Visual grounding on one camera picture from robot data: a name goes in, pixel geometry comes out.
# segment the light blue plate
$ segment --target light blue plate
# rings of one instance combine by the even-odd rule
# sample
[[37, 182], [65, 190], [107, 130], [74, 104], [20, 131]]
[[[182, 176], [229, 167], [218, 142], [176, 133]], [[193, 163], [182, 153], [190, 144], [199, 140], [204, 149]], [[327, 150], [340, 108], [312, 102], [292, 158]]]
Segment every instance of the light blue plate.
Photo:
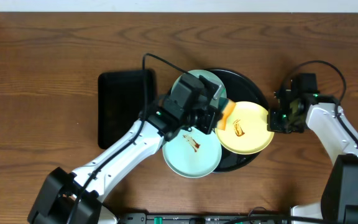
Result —
[[181, 130], [162, 147], [168, 166], [177, 174], [198, 178], [210, 174], [221, 161], [221, 143], [215, 133], [204, 134], [196, 128]]

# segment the orange sponge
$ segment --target orange sponge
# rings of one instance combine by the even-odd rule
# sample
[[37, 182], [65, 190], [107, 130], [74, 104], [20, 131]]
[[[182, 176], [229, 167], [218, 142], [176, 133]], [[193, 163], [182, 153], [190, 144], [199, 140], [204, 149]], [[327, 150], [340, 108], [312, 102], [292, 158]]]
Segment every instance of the orange sponge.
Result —
[[223, 110], [222, 110], [222, 119], [220, 119], [217, 123], [216, 123], [216, 128], [220, 129], [220, 130], [225, 130], [226, 128], [226, 121], [227, 118], [230, 116], [230, 114], [234, 111], [234, 108], [236, 107], [236, 103], [226, 99], [226, 105], [224, 106]]

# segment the brown tabletop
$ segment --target brown tabletop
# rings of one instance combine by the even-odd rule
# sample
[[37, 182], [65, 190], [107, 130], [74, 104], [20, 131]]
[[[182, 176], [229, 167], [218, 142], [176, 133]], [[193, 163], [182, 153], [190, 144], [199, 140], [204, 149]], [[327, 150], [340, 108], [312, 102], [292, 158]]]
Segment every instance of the brown tabletop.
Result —
[[[98, 75], [139, 69], [144, 53], [185, 70], [222, 67], [273, 91], [306, 60], [346, 77], [343, 107], [358, 130], [358, 14], [0, 13], [0, 223], [25, 223], [47, 174], [89, 162], [97, 145]], [[159, 93], [179, 72], [149, 59]], [[310, 65], [319, 89], [339, 96], [339, 77]], [[116, 213], [288, 211], [320, 199], [332, 168], [318, 138], [276, 134], [248, 166], [187, 179], [162, 152], [141, 162], [106, 202]]]

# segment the round black tray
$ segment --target round black tray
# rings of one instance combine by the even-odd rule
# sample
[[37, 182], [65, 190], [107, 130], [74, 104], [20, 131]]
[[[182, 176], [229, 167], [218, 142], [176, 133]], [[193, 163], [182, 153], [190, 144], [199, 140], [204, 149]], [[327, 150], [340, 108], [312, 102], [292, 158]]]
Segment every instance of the round black tray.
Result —
[[[247, 77], [236, 72], [212, 68], [207, 69], [218, 76], [226, 87], [227, 98], [234, 102], [249, 101], [269, 110], [269, 104], [260, 89]], [[244, 167], [253, 161], [260, 152], [250, 155], [240, 155], [227, 150], [222, 146], [222, 159], [213, 172], [229, 172]]]

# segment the brown stain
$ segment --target brown stain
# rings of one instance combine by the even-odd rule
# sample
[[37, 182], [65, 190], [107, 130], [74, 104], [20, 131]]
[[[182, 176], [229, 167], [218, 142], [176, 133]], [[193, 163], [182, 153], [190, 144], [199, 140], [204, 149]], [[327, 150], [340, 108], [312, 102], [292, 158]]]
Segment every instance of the brown stain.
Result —
[[190, 144], [190, 146], [194, 149], [194, 152], [197, 152], [197, 150], [200, 148], [200, 144], [198, 144], [191, 136], [188, 134], [184, 134], [183, 137], [186, 139], [186, 141]]
[[233, 122], [233, 125], [234, 125], [234, 132], [236, 133], [236, 135], [238, 137], [241, 137], [243, 136], [245, 133], [243, 132], [243, 130], [241, 129], [241, 126], [240, 126], [240, 119], [237, 119]]

